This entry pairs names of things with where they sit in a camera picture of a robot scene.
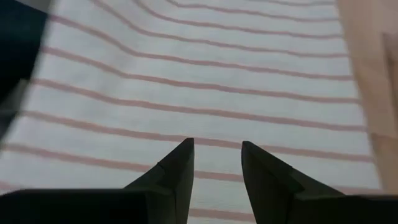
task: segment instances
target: wooden edge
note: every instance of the wooden edge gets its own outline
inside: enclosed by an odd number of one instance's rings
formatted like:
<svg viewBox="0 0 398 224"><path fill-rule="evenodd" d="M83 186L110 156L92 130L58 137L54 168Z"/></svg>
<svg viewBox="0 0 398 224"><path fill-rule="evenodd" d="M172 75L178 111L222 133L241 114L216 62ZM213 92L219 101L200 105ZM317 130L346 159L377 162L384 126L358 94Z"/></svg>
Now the wooden edge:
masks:
<svg viewBox="0 0 398 224"><path fill-rule="evenodd" d="M390 51L396 44L391 42L394 37L382 35L395 27L395 16L383 10L386 3L395 4L389 0L337 0L382 186L386 193L398 194L398 73L397 78L392 73L398 51Z"/></svg>

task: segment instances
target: striped cloth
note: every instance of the striped cloth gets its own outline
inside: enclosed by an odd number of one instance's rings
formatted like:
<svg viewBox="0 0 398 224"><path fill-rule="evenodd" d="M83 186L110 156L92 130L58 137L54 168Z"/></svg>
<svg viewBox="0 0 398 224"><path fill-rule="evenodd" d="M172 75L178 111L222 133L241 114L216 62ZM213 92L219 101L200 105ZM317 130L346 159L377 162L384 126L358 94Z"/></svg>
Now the striped cloth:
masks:
<svg viewBox="0 0 398 224"><path fill-rule="evenodd" d="M195 138L189 223L254 222L252 141L348 194L381 191L331 0L60 0L0 157L3 192L123 187Z"/></svg>

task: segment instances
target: black object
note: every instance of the black object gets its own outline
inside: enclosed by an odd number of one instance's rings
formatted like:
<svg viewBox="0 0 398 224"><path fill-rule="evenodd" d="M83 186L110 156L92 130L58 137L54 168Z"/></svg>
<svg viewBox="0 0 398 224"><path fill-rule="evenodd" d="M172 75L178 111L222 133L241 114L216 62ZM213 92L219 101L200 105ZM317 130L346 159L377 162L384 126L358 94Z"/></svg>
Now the black object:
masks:
<svg viewBox="0 0 398 224"><path fill-rule="evenodd" d="M14 110L0 109L0 140L6 133L11 121L14 119L16 112Z"/></svg>
<svg viewBox="0 0 398 224"><path fill-rule="evenodd" d="M30 78L46 20L47 13L16 0L0 1L0 103Z"/></svg>
<svg viewBox="0 0 398 224"><path fill-rule="evenodd" d="M186 223L193 139L124 189L20 190L0 197L0 223Z"/></svg>
<svg viewBox="0 0 398 224"><path fill-rule="evenodd" d="M257 223L398 223L398 196L344 195L251 142L242 169Z"/></svg>

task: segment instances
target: red stripe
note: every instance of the red stripe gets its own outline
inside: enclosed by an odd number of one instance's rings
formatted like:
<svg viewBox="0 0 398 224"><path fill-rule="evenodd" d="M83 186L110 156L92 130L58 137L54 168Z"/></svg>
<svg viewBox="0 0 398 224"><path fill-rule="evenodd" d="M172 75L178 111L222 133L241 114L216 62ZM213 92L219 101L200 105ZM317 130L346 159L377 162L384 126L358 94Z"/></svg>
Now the red stripe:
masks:
<svg viewBox="0 0 398 224"><path fill-rule="evenodd" d="M190 108L186 106L172 106L172 105L163 105L159 103L151 103L148 101L142 100L125 100L120 98L113 98L110 96L106 96L101 94L100 92L95 92L92 90L86 90L83 88L78 88L71 85L65 85L62 83L57 83L55 81L46 80L46 79L35 79L32 83L40 86L45 86L47 88L53 88L55 90L66 91L69 93L74 93L81 96L86 96L94 100L102 101L105 103L111 103L113 105L121 105L121 106L134 106L140 108L146 108L151 110L161 110L161 111L170 111L170 112L178 112L178 113L186 113L186 114L205 114L211 116L219 116L223 118L234 118L234 119L245 119L250 121L260 121L265 123L274 123L274 124L288 124L301 126L306 128L320 128L320 129L328 129L333 131L358 131L358 132L366 132L366 127L361 125L342 125L342 124L328 124L317 121L304 121L293 118L281 118L281 117L273 117L273 116L264 116L264 115L256 115L256 114L247 114L247 113L238 113L233 111L225 111L225 110L215 110L215 109L204 109L204 108Z"/></svg>
<svg viewBox="0 0 398 224"><path fill-rule="evenodd" d="M343 38L343 35L341 35L341 34L324 34L324 35L299 34L299 33L293 33L293 32L289 32L289 31L259 30L259 29L251 29L251 28L238 27L238 26L225 26L225 25L214 24L214 23L210 23L210 22L185 21L185 20L181 20L181 19L174 19L174 18L160 15L157 12L153 11L152 9L148 8L140 0L131 0L131 1L135 2L138 7L140 7L142 10L146 11L148 14L150 14L154 17L163 19L165 21L178 23L178 24L185 24L185 25L196 26L196 27L211 27L211 28L217 28L217 29L223 29L223 30L236 30L236 31L248 32L248 33L252 33L252 34L287 35L290 37L300 37L300 38L308 38L308 39L327 40L327 39Z"/></svg>
<svg viewBox="0 0 398 224"><path fill-rule="evenodd" d="M0 180L0 190L15 190L15 189L23 189L25 187L16 184L10 184Z"/></svg>
<svg viewBox="0 0 398 224"><path fill-rule="evenodd" d="M59 24L63 24L68 27L76 28L80 31L83 31L93 37L100 38L110 44L117 46L119 49L124 51L127 54L130 54L135 57L142 57L142 58L151 58L151 59L159 59L159 60L167 60L173 62L180 62L180 63L187 63L191 65L204 65L204 66L213 66L213 67L221 67L221 68L237 68L241 70L246 70L250 72L257 72L257 73L277 73L281 75L288 75L293 77L302 77L302 78L312 78L312 79L324 79L324 80L340 80L340 81L352 81L353 77L351 75L321 75L321 74L313 74L313 73L302 73L302 72L293 72L293 71L286 71L286 70L279 70L274 68L263 68L263 67L252 67L246 65L239 65L235 63L223 63L223 62L214 62L214 61L206 61L206 60L191 60L187 58L180 58L174 57L169 55L156 55L156 54L147 54L142 52L137 52L122 43L118 40L110 37L108 34L105 34L101 31L92 29L88 26L73 22L69 19L52 16L52 21L57 22Z"/></svg>
<svg viewBox="0 0 398 224"><path fill-rule="evenodd" d="M193 88L198 90L217 90L223 91L227 93L241 93L241 94L248 94L248 95L258 95L258 96L271 96L271 97L278 97L278 98L288 98L292 100L303 100L303 101L311 101L316 103L348 103L348 104L358 104L360 105L361 102L359 99L350 98L350 97L319 97L319 96L306 96L306 95L298 95L295 93L287 93L287 92L280 92L280 91L266 91L266 90L253 90L253 89L244 89L244 88L235 88L217 84L208 84L208 83L197 83L197 82L181 82L176 80L171 80L167 78L158 78L158 77L151 77L147 75L138 75L138 74L131 74L122 72L116 68L110 67L109 65L92 60L86 57L82 57L81 55L71 54L64 50L55 49L51 47L42 47L42 52L54 55L60 58L64 58L67 60L71 60L73 62L83 63L86 65L90 65L96 67L98 69L104 70L105 72L113 73L121 78L127 78L132 80L142 80L154 83L161 83L171 86L178 86L178 87L186 87L186 88Z"/></svg>
<svg viewBox="0 0 398 224"><path fill-rule="evenodd" d="M166 0L170 4L184 8L184 9L209 9L213 10L216 12L223 12L223 13L229 13L229 14L244 14L244 15L250 15L250 16L261 16L261 17L267 17L267 18L272 18L272 19L286 19L286 20L291 20L291 21L296 21L296 22L338 22L340 21L338 18L324 18L324 19L312 19L312 18L299 18L299 17L293 17L293 16L282 16L282 15L274 15L274 14L268 14L264 12L259 12L259 11L250 11L250 10L242 10L242 9L227 9L223 7L214 7L214 6L208 6L205 4L186 4L186 3L180 3L174 0Z"/></svg>
<svg viewBox="0 0 398 224"><path fill-rule="evenodd" d="M297 7L311 7L311 6L334 6L334 1L313 1L313 2L290 2L290 1L280 1L280 0L248 0L257 3L270 2L274 4L280 4L284 6L297 6Z"/></svg>
<svg viewBox="0 0 398 224"><path fill-rule="evenodd" d="M164 38L164 39L172 39L172 40L178 40L178 41L182 41L182 42L206 44L206 45L212 45L212 46L221 47L221 48L247 50L247 51L251 51L251 52L281 53L281 54L288 54L288 55L293 55L293 56L298 56L298 57L315 57L315 58L341 58L341 57L346 58L346 57L348 57L348 54L345 54L345 53L332 53L332 54L303 53L303 52L294 52L294 51L281 50L281 49L268 49L268 48L263 48L263 47L248 47L248 46L243 46L243 45L214 42L211 40L189 39L189 38L185 38L185 37L179 37L176 35L160 34L160 33L151 32L148 30L141 29L140 27L138 27L135 24L133 24L132 22L130 22L128 19L123 17L120 13L115 11L111 6L107 5L104 2L101 2L99 0L90 0L90 1L93 4L97 5L98 7L102 8L107 13L118 18L122 23L129 26L132 30L134 30L140 34L150 36L150 37L160 37L160 38Z"/></svg>
<svg viewBox="0 0 398 224"><path fill-rule="evenodd" d="M63 162L72 162L77 164L84 164L89 166L100 166L110 169L120 170L131 170L136 172L147 172L152 166L135 164L131 162L112 161L107 159L96 159L88 156L77 156L73 154L67 154L64 152L54 152L39 147L25 146L22 144L6 144L4 146L5 151L17 152L19 154L30 154L33 156L42 157L45 159L55 159ZM199 179L210 179L210 180L222 180L230 182L244 182L243 176L238 174L225 174L217 172L205 172L195 170L195 178ZM356 187L334 187L338 190L343 191L346 194L380 194L382 191L377 189L366 189Z"/></svg>
<svg viewBox="0 0 398 224"><path fill-rule="evenodd" d="M182 142L187 136L171 135L171 134L159 134L159 133L146 133L141 131L132 131L123 128L110 128L99 124L88 123L85 121L78 121L70 118L62 118L50 114L45 114L39 111L21 111L21 116L36 119L39 121L46 121L54 124L62 124L72 128L78 128L86 131L92 131L95 133L113 134L117 136L126 136L130 138L138 139L149 139L155 141L170 141L170 142ZM202 146L218 146L230 149L240 149L240 142L225 141L219 139L208 139L208 138L195 138L195 144ZM374 162L371 156L356 155L356 154L343 154L338 152L324 152L314 151L309 149L294 149L289 147L279 146L266 146L260 145L263 149L271 153L288 154L294 156L307 156L324 159L337 159L344 161L358 161L358 162Z"/></svg>

